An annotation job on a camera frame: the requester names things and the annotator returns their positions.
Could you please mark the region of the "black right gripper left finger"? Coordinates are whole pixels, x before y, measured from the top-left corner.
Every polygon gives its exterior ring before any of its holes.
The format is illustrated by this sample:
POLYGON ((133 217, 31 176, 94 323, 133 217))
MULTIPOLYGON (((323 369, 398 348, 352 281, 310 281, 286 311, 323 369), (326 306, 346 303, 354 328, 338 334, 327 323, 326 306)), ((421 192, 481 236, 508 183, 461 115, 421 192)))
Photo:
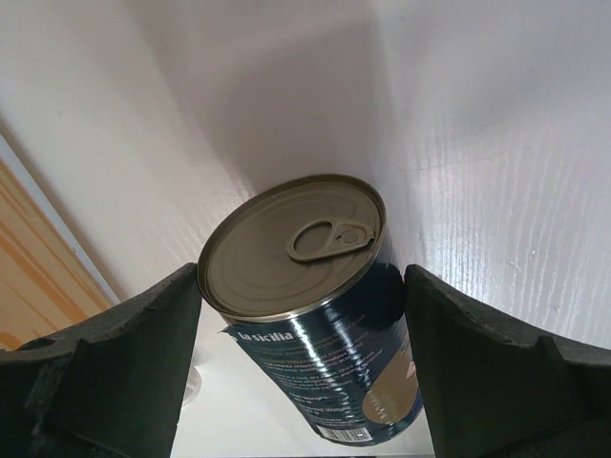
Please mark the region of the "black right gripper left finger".
POLYGON ((200 317, 197 267, 1 353, 4 457, 167 457, 200 317))

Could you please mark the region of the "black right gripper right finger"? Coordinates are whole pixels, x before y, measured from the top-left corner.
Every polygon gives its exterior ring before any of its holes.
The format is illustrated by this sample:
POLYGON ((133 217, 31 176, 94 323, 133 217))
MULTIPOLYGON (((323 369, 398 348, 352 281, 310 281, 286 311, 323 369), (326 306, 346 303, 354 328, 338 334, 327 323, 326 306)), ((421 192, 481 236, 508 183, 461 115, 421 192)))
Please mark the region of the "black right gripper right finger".
POLYGON ((405 288, 436 456, 609 456, 609 350, 516 319, 416 264, 405 288))

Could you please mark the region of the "dark blue round can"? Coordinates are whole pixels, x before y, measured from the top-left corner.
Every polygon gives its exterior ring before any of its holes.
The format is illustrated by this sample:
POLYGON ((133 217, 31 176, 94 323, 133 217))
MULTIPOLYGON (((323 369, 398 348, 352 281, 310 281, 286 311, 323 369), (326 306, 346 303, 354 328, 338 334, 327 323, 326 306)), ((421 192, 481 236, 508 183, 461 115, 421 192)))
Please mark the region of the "dark blue round can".
POLYGON ((362 179, 301 177, 251 198, 204 244, 198 286, 321 438, 370 447, 418 416, 405 284, 362 179))

